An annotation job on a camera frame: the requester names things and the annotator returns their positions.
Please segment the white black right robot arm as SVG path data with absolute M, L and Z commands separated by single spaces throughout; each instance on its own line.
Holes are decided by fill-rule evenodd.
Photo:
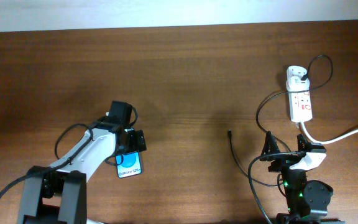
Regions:
M 339 219 L 327 219 L 328 205 L 333 188 L 320 181 L 308 180 L 306 173 L 317 168 L 326 158 L 326 149 L 320 143 L 309 142 L 297 135 L 298 150 L 281 152 L 275 136 L 266 133 L 261 161 L 269 161 L 269 172 L 278 172 L 283 181 L 288 213 L 279 213 L 277 223 L 342 223 Z

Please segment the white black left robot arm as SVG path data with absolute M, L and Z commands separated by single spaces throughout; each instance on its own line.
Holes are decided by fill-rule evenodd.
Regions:
M 121 124 L 94 122 L 59 160 L 28 171 L 18 223 L 92 224 L 87 216 L 87 183 L 98 167 L 115 158 L 122 179 L 142 173 L 144 133 Z

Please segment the blue Galaxy smartphone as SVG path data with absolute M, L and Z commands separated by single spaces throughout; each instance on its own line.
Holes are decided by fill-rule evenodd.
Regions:
M 142 164 L 138 152 L 116 156 L 117 176 L 120 179 L 142 173 Z

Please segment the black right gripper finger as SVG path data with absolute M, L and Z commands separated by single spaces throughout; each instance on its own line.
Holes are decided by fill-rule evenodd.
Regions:
M 260 161 L 273 161 L 275 157 L 279 153 L 279 148 L 277 142 L 275 140 L 275 136 L 272 134 L 271 131 L 266 132 L 264 146 L 261 152 Z
M 298 152 L 325 153 L 325 147 L 320 143 L 309 142 L 304 135 L 297 135 Z

